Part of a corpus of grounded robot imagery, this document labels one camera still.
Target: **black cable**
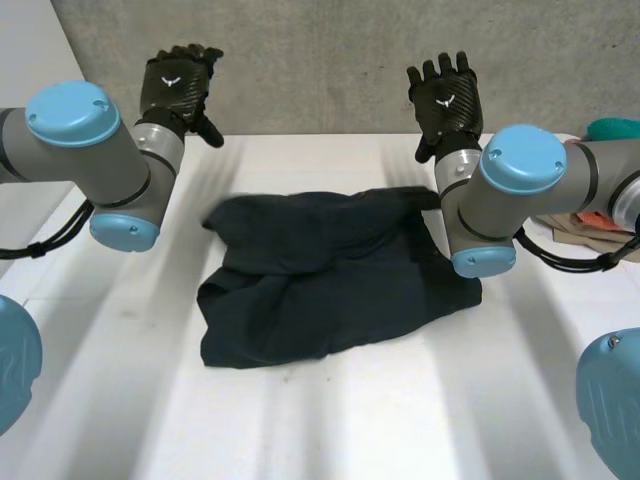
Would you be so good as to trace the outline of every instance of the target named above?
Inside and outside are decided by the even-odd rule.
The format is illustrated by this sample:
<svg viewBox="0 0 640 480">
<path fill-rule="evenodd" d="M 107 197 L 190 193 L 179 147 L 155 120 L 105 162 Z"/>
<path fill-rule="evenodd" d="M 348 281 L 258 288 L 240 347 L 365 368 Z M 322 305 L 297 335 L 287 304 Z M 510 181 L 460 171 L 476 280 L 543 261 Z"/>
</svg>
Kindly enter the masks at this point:
<svg viewBox="0 0 640 480">
<path fill-rule="evenodd" d="M 520 242 L 525 250 L 538 257 L 546 265 L 567 273 L 606 272 L 615 268 L 625 256 L 640 249 L 640 236 L 636 235 L 615 252 L 603 253 L 596 258 L 583 260 L 559 257 L 540 248 L 527 236 L 524 228 L 520 228 L 514 238 Z"/>
<path fill-rule="evenodd" d="M 43 242 L 35 242 L 25 248 L 10 250 L 0 249 L 0 260 L 17 260 L 19 258 L 39 258 L 48 252 L 60 248 L 73 240 L 91 218 L 94 207 L 85 200 L 64 226 Z"/>
</svg>

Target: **teal object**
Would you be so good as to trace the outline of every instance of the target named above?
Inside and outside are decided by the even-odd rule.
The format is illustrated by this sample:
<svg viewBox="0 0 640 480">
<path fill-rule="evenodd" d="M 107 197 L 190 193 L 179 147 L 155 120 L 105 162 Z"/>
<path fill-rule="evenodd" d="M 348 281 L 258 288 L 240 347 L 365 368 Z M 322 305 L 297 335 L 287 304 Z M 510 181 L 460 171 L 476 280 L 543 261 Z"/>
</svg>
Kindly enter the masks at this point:
<svg viewBox="0 0 640 480">
<path fill-rule="evenodd" d="M 640 138 L 640 121 L 627 118 L 601 118 L 587 127 L 590 140 L 625 140 Z"/>
<path fill-rule="evenodd" d="M 493 277 L 511 270 L 516 264 L 516 250 L 513 247 L 468 248 L 454 253 L 451 263 L 461 277 Z"/>
<path fill-rule="evenodd" d="M 153 223 L 119 213 L 94 215 L 89 231 L 101 244 L 121 252 L 146 252 L 160 235 L 160 229 Z"/>
<path fill-rule="evenodd" d="M 578 413 L 620 480 L 640 478 L 640 328 L 603 335 L 578 362 Z"/>
<path fill-rule="evenodd" d="M 31 315 L 0 295 L 0 435 L 31 402 L 31 385 L 42 371 L 42 339 Z"/>
<path fill-rule="evenodd" d="M 482 152 L 480 172 L 494 188 L 533 195 L 553 187 L 567 170 L 567 154 L 555 135 L 533 125 L 496 133 Z"/>
<path fill-rule="evenodd" d="M 113 135 L 120 126 L 120 112 L 100 87 L 73 80 L 34 95 L 25 110 L 25 120 L 43 142 L 80 148 Z"/>
</svg>

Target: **dark green cloth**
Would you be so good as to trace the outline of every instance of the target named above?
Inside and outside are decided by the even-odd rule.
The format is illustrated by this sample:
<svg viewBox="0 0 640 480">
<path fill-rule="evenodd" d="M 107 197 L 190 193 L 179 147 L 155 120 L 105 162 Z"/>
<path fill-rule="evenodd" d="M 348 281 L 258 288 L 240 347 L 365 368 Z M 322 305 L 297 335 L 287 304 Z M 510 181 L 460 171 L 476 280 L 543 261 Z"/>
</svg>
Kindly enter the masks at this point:
<svg viewBox="0 0 640 480">
<path fill-rule="evenodd" d="M 205 365 L 322 358 L 478 305 L 480 282 L 454 272 L 424 225 L 421 211 L 439 207 L 422 187 L 219 205 L 203 224 L 228 247 L 198 291 Z"/>
</svg>

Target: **finger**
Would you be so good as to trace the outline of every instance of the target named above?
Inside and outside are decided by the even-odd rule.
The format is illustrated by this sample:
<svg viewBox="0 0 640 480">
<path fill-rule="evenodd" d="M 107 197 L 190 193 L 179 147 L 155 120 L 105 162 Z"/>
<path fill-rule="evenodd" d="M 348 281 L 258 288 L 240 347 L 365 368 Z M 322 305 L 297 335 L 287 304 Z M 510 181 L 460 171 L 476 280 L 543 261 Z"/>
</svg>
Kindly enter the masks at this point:
<svg viewBox="0 0 640 480">
<path fill-rule="evenodd" d="M 446 75 L 449 73 L 454 73 L 456 70 L 451 65 L 451 58 L 449 58 L 448 53 L 441 53 L 438 55 L 438 63 L 440 64 L 440 74 Z"/>
<path fill-rule="evenodd" d="M 158 52 L 158 55 L 156 55 L 156 59 L 157 60 L 164 60 L 165 58 L 169 57 L 170 54 L 164 50 L 160 50 Z"/>
<path fill-rule="evenodd" d="M 190 43 L 187 47 L 187 50 L 195 57 L 202 58 L 204 57 L 204 47 L 197 43 Z"/>
<path fill-rule="evenodd" d="M 412 87 L 422 83 L 422 77 L 416 67 L 407 68 L 407 75 L 409 76 L 409 83 Z"/>
<path fill-rule="evenodd" d="M 174 45 L 171 49 L 171 53 L 173 55 L 182 55 L 186 51 L 186 48 L 181 47 L 180 45 Z"/>
<path fill-rule="evenodd" d="M 196 133 L 213 148 L 220 148 L 224 145 L 224 137 L 216 126 L 211 123 L 211 120 L 204 115 L 200 122 L 198 122 Z"/>
<path fill-rule="evenodd" d="M 456 65 L 458 66 L 458 72 L 466 72 L 469 70 L 469 60 L 467 54 L 464 52 L 456 53 Z"/>
<path fill-rule="evenodd" d="M 436 72 L 436 67 L 432 60 L 427 60 L 422 64 L 422 74 L 424 75 L 425 82 L 438 76 L 438 72 Z"/>
<path fill-rule="evenodd" d="M 219 48 L 209 47 L 204 51 L 204 58 L 207 60 L 207 62 L 210 62 L 212 64 L 222 57 L 224 57 L 224 52 Z"/>
<path fill-rule="evenodd" d="M 424 135 L 420 137 L 420 144 L 416 150 L 415 159 L 418 163 L 427 163 L 435 155 L 435 148 L 428 145 Z"/>
</svg>

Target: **black robotic glove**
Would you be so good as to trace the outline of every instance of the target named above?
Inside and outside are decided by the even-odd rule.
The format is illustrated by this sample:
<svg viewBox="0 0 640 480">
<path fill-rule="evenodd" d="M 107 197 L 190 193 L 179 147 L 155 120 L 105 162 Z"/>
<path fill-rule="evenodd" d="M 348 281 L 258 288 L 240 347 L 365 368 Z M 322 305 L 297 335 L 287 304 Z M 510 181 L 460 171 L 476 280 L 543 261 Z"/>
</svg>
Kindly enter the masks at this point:
<svg viewBox="0 0 640 480">
<path fill-rule="evenodd" d="M 224 138 L 204 114 L 204 101 L 216 60 L 222 50 L 191 44 L 158 52 L 147 62 L 140 96 L 141 122 L 159 123 L 180 137 L 195 132 L 212 147 L 220 148 Z"/>
<path fill-rule="evenodd" d="M 422 65 L 424 80 L 416 67 L 409 67 L 409 100 L 413 103 L 422 138 L 416 160 L 424 163 L 444 143 L 477 145 L 482 133 L 482 108 L 477 77 L 464 52 L 458 52 L 458 70 L 446 53 L 438 56 L 440 74 L 431 60 Z"/>
</svg>

